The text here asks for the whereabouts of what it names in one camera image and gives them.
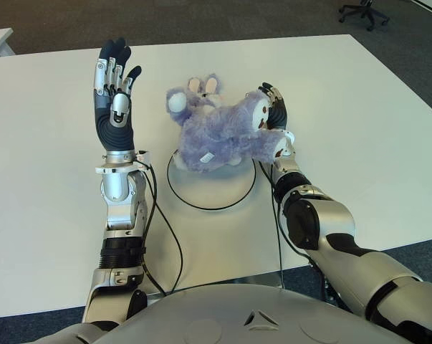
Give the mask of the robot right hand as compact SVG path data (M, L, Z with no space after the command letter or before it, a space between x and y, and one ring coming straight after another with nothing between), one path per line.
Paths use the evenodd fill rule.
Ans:
M268 129L285 130L287 126L287 109L279 90L273 85L263 82L258 87L269 98Z

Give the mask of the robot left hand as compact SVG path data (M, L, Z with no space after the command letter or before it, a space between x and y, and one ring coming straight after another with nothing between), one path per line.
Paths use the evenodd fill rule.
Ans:
M95 64L93 97L97 136L107 151L135 149L132 127L133 84L142 72L137 65L125 73L131 48L124 38L108 40Z

